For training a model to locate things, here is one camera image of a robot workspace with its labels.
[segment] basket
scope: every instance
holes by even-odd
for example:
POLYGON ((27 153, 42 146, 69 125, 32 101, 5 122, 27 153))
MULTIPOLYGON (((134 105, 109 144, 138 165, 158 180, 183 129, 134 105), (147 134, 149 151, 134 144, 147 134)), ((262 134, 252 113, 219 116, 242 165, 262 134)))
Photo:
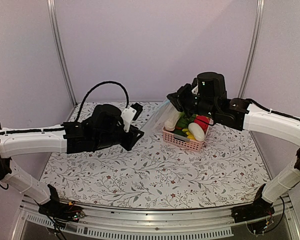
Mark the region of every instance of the basket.
POLYGON ((165 128, 163 128, 162 131, 163 131, 163 140, 165 142, 176 145, 181 148, 192 150, 194 152, 200 152, 202 145, 205 143, 205 141, 196 141, 196 140, 189 139, 185 136, 180 136, 173 132, 167 131, 165 128))

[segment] floral pattern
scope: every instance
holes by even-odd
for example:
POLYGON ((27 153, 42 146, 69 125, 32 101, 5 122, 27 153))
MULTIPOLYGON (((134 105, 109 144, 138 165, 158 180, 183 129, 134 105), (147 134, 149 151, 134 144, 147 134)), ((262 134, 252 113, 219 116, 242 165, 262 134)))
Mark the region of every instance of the floral pattern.
MULTIPOLYGON (((86 103, 80 119, 89 117, 96 104, 86 103)), ((160 105, 141 104, 143 112, 133 123, 138 128, 160 105)), ((165 143, 158 132, 143 137, 131 151, 116 145, 96 152, 53 153, 41 181, 56 187, 61 198, 83 203, 188 209, 251 202, 269 176, 249 132, 216 124, 200 152, 165 143)))

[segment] red object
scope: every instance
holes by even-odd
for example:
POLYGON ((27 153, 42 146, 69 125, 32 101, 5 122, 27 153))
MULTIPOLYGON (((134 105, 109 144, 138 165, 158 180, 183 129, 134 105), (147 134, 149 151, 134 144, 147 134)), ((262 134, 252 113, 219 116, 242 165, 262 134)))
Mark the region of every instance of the red object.
POLYGON ((209 117, 196 116, 193 122, 198 124, 202 128, 202 130, 204 131, 205 134, 207 133, 207 129, 208 129, 209 125, 206 123, 210 123, 209 117))

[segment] robotic arm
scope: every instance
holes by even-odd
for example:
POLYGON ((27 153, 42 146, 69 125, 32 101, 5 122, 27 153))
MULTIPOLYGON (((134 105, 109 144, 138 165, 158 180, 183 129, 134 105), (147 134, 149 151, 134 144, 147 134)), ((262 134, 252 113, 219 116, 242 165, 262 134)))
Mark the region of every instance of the robotic arm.
POLYGON ((92 116, 82 122, 64 122, 36 129, 1 128, 0 124, 0 181, 33 198, 39 212, 61 221, 77 222, 84 216, 82 208, 61 203, 57 190, 45 185, 22 170, 12 156, 32 153, 94 152, 120 144, 127 151, 144 135, 131 125, 142 112, 138 103, 122 112, 110 104, 97 105, 92 116))
MULTIPOLYGON (((265 133, 300 147, 300 117, 267 109, 252 99, 227 99, 225 79, 221 74, 201 73, 192 84, 182 86, 167 98, 188 117, 193 114, 206 116, 213 119, 213 124, 265 133)), ((236 223, 274 213, 273 202, 300 182, 300 148, 296 155, 297 160, 259 188, 253 203, 232 209, 236 223)))

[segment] white vegetable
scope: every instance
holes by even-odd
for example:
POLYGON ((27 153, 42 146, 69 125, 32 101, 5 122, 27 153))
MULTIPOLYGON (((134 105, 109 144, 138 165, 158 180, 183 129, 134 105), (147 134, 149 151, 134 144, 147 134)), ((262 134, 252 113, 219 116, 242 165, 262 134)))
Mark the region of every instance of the white vegetable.
POLYGON ((182 112, 177 111, 177 109, 173 109, 168 117, 168 119, 164 122, 164 128, 167 131, 175 130, 176 124, 181 117, 182 112))
POLYGON ((198 142, 203 142, 205 140, 206 137, 205 132, 199 126, 199 124, 192 122, 189 124, 188 129, 190 133, 193 134, 195 140, 197 140, 198 142))

